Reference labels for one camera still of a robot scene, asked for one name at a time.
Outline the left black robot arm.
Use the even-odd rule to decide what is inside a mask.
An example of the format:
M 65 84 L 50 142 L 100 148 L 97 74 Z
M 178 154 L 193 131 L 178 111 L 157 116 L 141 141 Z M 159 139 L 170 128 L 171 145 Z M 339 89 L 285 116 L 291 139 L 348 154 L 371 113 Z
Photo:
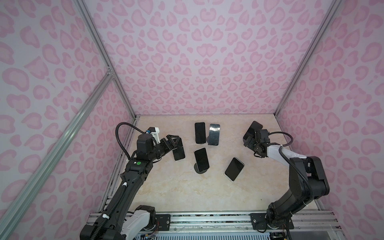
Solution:
M 83 227 L 80 239 L 133 240 L 143 229 L 156 229 L 158 224 L 154 207 L 139 206 L 132 215 L 127 214 L 154 162 L 175 150 L 180 139 L 179 136 L 168 135 L 156 141 L 150 133 L 139 135 L 137 149 L 120 175 L 122 182 L 117 192 L 96 221 Z

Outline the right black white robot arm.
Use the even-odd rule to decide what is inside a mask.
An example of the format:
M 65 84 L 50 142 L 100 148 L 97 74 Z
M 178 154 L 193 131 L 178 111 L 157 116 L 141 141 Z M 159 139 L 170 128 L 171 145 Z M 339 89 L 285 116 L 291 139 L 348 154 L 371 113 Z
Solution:
M 294 138 L 286 132 L 269 132 L 266 129 L 250 126 L 243 137 L 244 146 L 254 152 L 258 158 L 271 158 L 289 167 L 289 189 L 275 202 L 269 204 L 263 220 L 254 220 L 254 224 L 263 224 L 268 229 L 280 227 L 289 230 L 289 222 L 294 214 L 302 210 L 313 200 L 330 193 L 330 186 L 320 158 L 305 156 L 288 150 Z

